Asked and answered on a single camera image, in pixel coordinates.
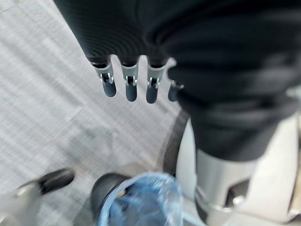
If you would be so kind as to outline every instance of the plastic bag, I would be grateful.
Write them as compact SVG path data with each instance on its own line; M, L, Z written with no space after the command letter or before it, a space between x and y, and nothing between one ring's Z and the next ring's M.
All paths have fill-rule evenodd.
M126 194L117 195L126 190ZM106 199L99 226L183 226L183 197L175 179L146 173L124 181Z

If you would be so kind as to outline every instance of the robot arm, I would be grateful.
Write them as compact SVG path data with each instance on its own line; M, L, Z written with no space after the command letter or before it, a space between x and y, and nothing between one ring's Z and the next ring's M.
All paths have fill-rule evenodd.
M291 117L298 101L286 91L301 82L295 65L301 2L55 3L109 97L116 93L110 55L121 61L129 101L137 95L137 59L149 57L149 103L156 101L166 60L177 61L168 72L171 91L180 90L179 103L191 116L196 203L204 222L278 226L298 214L292 203L299 192L299 147L297 120ZM37 183L27 187L28 194L39 196Z

